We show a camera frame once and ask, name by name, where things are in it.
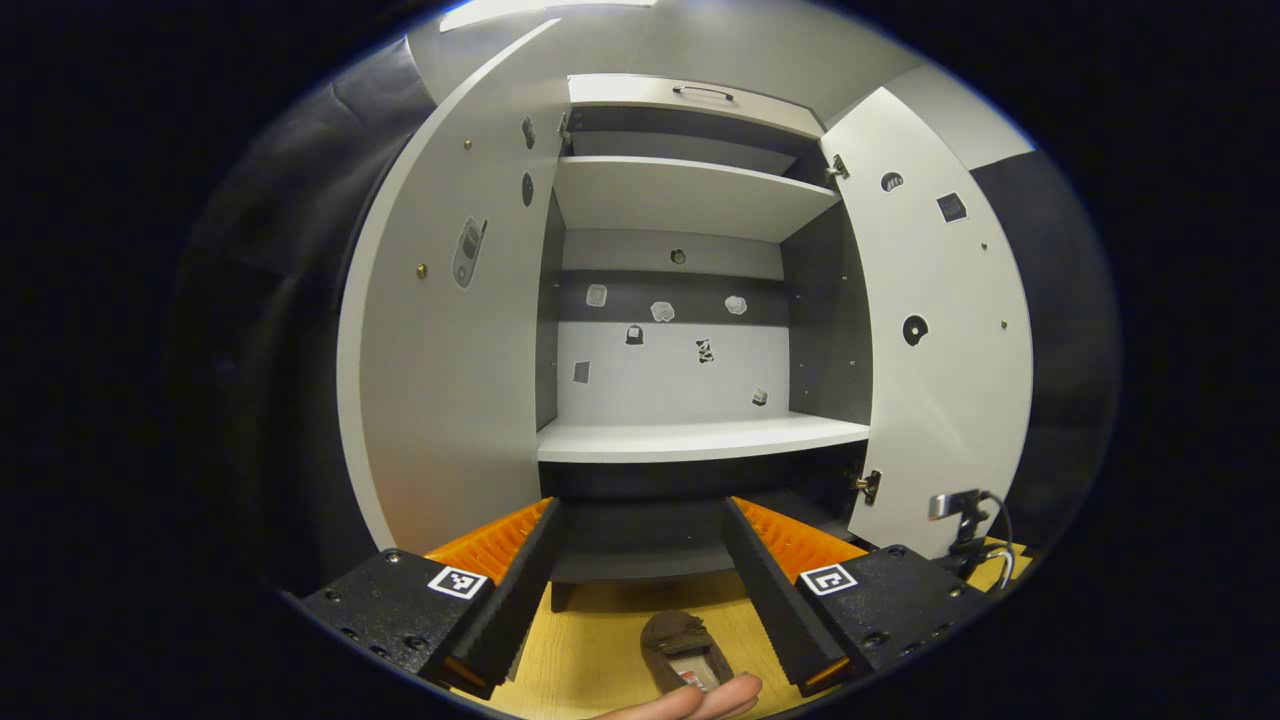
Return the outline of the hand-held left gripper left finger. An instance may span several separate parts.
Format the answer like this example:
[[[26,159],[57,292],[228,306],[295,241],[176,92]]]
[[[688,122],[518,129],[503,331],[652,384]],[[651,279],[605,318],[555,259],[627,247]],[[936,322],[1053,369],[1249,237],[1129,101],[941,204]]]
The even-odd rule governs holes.
[[[507,682],[563,544],[543,498],[429,553],[388,548],[298,600],[348,646],[489,700]]]

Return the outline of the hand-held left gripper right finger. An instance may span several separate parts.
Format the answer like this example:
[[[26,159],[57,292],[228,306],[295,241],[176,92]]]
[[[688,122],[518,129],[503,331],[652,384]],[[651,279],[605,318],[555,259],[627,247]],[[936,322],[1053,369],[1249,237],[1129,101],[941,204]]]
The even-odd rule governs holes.
[[[804,697],[888,673],[993,605],[905,546],[867,552],[745,498],[727,497],[722,509],[724,547]]]

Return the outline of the brown shoe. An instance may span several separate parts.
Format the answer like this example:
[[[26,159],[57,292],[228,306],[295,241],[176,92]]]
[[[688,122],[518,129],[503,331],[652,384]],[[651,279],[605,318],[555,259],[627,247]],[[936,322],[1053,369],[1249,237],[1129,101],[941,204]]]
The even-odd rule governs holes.
[[[704,621],[681,610],[660,611],[646,621],[640,655],[662,694],[686,685],[710,692],[735,678]]]

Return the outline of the white cabinet door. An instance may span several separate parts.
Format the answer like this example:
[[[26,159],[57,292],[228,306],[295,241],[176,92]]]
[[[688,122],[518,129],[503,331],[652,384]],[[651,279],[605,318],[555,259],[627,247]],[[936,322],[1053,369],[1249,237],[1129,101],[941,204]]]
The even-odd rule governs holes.
[[[820,147],[846,168],[837,182],[870,324],[864,470],[879,484],[849,529],[937,559],[957,519],[931,520],[933,497],[1005,496],[1021,457],[1033,391],[1024,286],[972,173],[890,90],[865,96]]]
[[[388,170],[340,305],[335,397],[378,550],[426,553],[539,500],[541,255],[570,91],[544,20],[462,81]]]

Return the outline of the white shoe cabinet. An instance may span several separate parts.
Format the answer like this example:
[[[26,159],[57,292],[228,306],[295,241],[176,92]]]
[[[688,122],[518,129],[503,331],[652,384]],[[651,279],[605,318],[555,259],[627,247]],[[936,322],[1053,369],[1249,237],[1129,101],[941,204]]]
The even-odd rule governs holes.
[[[686,111],[571,111],[563,158],[703,161],[835,191],[780,243],[654,231],[572,231],[553,199],[543,255],[538,430],[801,413],[869,425],[870,324],[844,164],[810,140]],[[717,574],[721,498],[737,495],[847,541],[850,475],[867,441],[689,462],[540,462],[570,507],[573,546],[550,606],[581,585]]]

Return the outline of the white cabinet shelf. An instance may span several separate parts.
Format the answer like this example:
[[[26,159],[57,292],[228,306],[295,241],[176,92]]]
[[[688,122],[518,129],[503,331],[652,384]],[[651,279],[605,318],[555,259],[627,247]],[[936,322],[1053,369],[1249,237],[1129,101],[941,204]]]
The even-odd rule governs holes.
[[[666,158],[559,160],[554,192],[572,231],[654,231],[780,243],[841,201],[781,176]]]
[[[742,421],[588,425],[538,432],[540,462],[689,462],[758,457],[867,441],[870,428],[801,413]]]

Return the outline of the white cabinet drawer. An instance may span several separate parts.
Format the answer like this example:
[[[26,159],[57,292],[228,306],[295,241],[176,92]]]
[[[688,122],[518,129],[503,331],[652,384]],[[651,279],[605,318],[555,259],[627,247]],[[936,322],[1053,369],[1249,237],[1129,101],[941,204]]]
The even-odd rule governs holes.
[[[820,138],[827,128],[815,111],[796,102],[771,95],[713,85],[705,81],[677,79],[664,76],[622,73],[575,74],[567,77],[570,101],[576,109],[627,108],[695,113],[708,117],[745,120],[810,140]],[[672,92],[677,85],[723,88],[736,102],[687,97]]]

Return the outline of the silver webcam on stand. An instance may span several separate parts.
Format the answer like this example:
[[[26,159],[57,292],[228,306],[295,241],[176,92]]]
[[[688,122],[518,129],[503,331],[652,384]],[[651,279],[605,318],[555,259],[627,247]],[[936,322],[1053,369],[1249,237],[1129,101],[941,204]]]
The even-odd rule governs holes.
[[[977,534],[979,525],[989,519],[989,514],[980,507],[986,501],[995,502],[998,506],[998,515],[1004,519],[1004,539],[998,539],[992,550],[988,550],[986,541]],[[929,521],[956,515],[960,516],[960,521],[955,541],[947,553],[942,559],[936,559],[934,564],[963,580],[969,580],[979,565],[991,559],[1000,559],[1004,565],[992,588],[998,592],[1006,591],[1016,569],[1016,550],[1012,546],[1012,516],[1005,502],[986,489],[937,495],[929,500]]]

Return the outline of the black backdrop cloth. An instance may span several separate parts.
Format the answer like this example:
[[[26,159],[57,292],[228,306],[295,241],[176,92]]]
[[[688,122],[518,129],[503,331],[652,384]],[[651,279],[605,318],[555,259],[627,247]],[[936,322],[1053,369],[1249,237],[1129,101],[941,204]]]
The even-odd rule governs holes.
[[[340,284],[390,164],[438,106],[396,38],[287,108],[198,219],[175,292],[179,457],[255,570],[302,594],[374,551],[343,462]],[[1114,278],[1093,218],[1039,150],[974,142],[969,170],[1027,292],[1030,427],[1007,497],[1043,548],[1076,514],[1123,383]]]

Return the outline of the ceiling light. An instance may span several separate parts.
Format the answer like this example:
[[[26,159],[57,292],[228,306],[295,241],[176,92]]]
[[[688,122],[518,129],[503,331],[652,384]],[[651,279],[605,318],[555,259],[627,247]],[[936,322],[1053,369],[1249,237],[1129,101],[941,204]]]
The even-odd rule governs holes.
[[[659,0],[467,0],[444,13],[440,33],[448,33],[489,20],[512,15],[543,14],[549,10],[579,6],[650,8]]]

